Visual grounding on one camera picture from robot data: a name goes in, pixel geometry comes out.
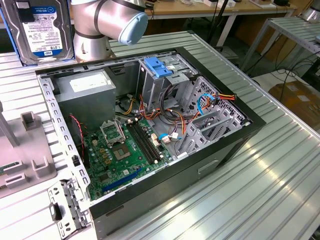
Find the red cable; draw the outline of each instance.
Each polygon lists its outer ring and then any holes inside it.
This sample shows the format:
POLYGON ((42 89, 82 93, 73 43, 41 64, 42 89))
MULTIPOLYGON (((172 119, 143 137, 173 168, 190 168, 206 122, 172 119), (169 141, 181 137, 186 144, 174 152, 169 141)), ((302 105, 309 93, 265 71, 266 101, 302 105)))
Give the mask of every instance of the red cable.
POLYGON ((81 145, 82 145, 82 159, 84 159, 85 157, 85 145, 84 145, 84 135, 82 133, 82 129, 81 129, 81 126, 80 126, 80 123, 79 121, 72 115, 70 115, 70 117, 75 120, 76 124, 78 125, 78 128, 80 130, 80 135, 81 135, 81 145))

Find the workbench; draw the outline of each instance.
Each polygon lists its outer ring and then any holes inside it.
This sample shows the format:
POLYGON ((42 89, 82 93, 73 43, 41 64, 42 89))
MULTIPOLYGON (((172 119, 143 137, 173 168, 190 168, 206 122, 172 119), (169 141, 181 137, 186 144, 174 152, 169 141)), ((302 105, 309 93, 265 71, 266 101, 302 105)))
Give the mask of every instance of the workbench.
POLYGON ((287 38, 296 42, 299 46, 298 51, 292 58, 293 61, 290 64, 289 69, 300 60, 300 56, 304 49, 310 51, 312 54, 316 54, 318 56, 320 55, 320 43, 316 41, 316 37, 320 35, 320 23, 310 23, 298 16, 270 18, 265 21, 260 32, 245 55, 242 65, 240 66, 241 70, 244 70, 248 65, 252 54, 255 52, 268 28, 273 28, 275 33, 265 46, 261 55, 264 55, 265 52, 272 47, 279 35, 286 36, 287 38))
MULTIPOLYGON (((150 35, 138 44, 111 41, 115 54, 185 47, 266 121, 224 166, 149 211, 107 239, 309 239, 320 225, 320 136, 263 91, 196 34, 150 35)), ((20 67, 14 53, 0 54, 4 117, 41 116, 57 177, 0 199, 1 239, 60 239, 47 188, 71 177, 34 71, 74 61, 20 67)), ((71 240, 94 240, 92 227, 71 240)))
MULTIPOLYGON (((179 0, 169 1, 157 1, 154 3, 154 15, 148 9, 145 10, 149 19, 184 19, 184 18, 200 18, 200 17, 212 17, 217 16, 220 12, 220 8, 210 7, 203 3, 195 2, 193 5, 186 5, 181 3, 179 0)), ((277 6, 274 8, 261 8, 249 0, 242 0, 237 2, 234 7, 227 7, 222 16, 228 16, 228 20, 221 33, 217 46, 223 46, 225 40, 234 24, 236 17, 240 15, 259 15, 259 14, 283 14, 285 17, 290 17, 293 12, 297 9, 293 4, 287 6, 277 6)), ((73 19, 72 6, 70 7, 70 17, 73 19)), ((0 27, 4 28, 2 19, 0 18, 0 27)))

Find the wd hard drive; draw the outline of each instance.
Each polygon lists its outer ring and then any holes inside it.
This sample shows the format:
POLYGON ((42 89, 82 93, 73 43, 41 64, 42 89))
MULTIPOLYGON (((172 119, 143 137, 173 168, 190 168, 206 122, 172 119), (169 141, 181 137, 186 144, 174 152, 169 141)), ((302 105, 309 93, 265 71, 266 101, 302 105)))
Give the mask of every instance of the wd hard drive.
POLYGON ((23 65, 74 57, 68 0, 0 0, 1 16, 23 65))

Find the blue plastic latch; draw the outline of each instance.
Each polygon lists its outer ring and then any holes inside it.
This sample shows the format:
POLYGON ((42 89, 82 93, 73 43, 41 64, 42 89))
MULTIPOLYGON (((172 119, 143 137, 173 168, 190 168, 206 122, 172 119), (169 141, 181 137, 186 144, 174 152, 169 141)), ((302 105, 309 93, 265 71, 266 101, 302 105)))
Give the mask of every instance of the blue plastic latch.
POLYGON ((146 57, 144 59, 144 62, 148 66, 148 68, 150 68, 150 70, 155 73, 157 78, 162 78, 173 74, 173 72, 168 70, 164 63, 155 56, 146 57))

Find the metal grooved surface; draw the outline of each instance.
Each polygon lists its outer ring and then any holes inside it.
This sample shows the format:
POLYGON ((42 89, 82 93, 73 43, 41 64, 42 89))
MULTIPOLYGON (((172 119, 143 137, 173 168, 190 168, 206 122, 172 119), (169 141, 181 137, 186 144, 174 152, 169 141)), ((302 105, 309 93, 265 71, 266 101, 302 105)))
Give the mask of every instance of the metal grooved surface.
POLYGON ((315 40, 320 34, 320 23, 309 23, 296 16, 272 18, 268 24, 312 53, 320 51, 320 43, 315 40))
MULTIPOLYGON (((308 239, 320 224, 320 137, 188 32, 143 37, 134 46, 112 41, 117 56, 185 47, 259 114, 267 125, 232 161, 108 239, 308 239)), ((59 239, 46 189, 67 178, 62 149, 34 70, 14 53, 0 54, 0 100, 7 120, 34 111, 44 122, 58 176, 0 199, 0 234, 10 239, 59 239)), ((61 63, 50 64, 53 67, 61 63)), ((72 240, 96 239, 93 228, 72 240)))

